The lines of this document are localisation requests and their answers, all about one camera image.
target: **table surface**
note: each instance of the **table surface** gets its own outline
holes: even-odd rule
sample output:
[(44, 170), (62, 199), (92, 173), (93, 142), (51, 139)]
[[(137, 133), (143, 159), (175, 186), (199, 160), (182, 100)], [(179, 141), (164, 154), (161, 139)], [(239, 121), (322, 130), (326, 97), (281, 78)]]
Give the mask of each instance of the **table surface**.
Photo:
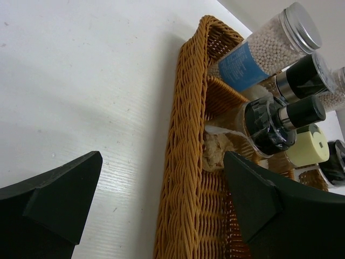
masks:
[(216, 0), (0, 2), (0, 187), (103, 156), (73, 259), (152, 257), (177, 55), (205, 14), (250, 34)]

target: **jar label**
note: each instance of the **jar label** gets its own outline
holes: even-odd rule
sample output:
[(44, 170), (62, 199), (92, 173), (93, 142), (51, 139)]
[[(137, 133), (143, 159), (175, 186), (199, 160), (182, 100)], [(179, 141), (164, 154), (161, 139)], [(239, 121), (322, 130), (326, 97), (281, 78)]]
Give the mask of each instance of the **jar label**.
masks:
[(246, 90), (269, 77), (255, 62), (250, 53), (248, 42), (237, 47), (231, 54), (218, 63), (223, 81), (237, 92)]

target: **pale yellow cap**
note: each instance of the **pale yellow cap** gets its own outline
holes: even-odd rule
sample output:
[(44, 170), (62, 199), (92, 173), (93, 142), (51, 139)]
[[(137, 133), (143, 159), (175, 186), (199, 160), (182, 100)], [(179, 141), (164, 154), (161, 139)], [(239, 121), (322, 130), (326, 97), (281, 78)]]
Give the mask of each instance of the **pale yellow cap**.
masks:
[(326, 136), (316, 124), (298, 130), (295, 144), (285, 153), (297, 167), (326, 162), (329, 159)]

